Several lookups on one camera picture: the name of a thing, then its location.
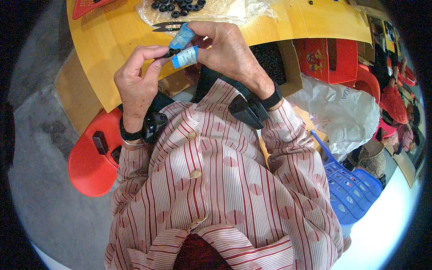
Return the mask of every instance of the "blue plastic stool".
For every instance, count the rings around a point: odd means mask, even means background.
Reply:
[[[314,130],[311,134],[328,157],[323,162],[330,190],[330,204],[341,226],[349,226],[361,219],[382,192],[381,182],[362,169],[345,169],[333,157]]]

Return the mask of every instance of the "red box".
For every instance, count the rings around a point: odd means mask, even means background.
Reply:
[[[305,38],[295,42],[300,70],[329,84],[357,79],[357,42],[339,38]]]

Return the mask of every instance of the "black cable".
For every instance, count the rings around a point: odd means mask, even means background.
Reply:
[[[109,163],[111,163],[112,165],[114,165],[114,167],[116,167],[117,169],[119,168],[119,166],[117,166],[116,164],[112,163],[111,160],[109,160],[109,158],[107,157],[107,155],[104,155],[107,160],[109,161]]]

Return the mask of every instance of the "red cloth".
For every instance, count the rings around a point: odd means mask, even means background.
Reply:
[[[178,252],[173,270],[232,270],[217,250],[197,234],[188,235]]]
[[[379,106],[383,108],[383,110],[387,111],[390,117],[396,122],[405,124],[408,120],[407,108],[400,97],[396,85],[393,88],[386,86],[383,89],[383,92],[384,93],[381,94]]]

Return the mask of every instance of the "wooden table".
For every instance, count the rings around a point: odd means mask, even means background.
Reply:
[[[109,112],[120,104],[112,79],[138,45],[168,45],[172,37],[154,33],[134,7],[141,0],[117,0],[78,20],[72,20],[75,0],[67,0],[69,27],[75,49],[89,82]],[[369,27],[361,13],[345,1],[282,0],[273,6],[286,10],[289,20],[259,17],[241,27],[249,45],[293,38],[345,38],[371,43]],[[174,73],[172,65],[162,69],[160,79]]]

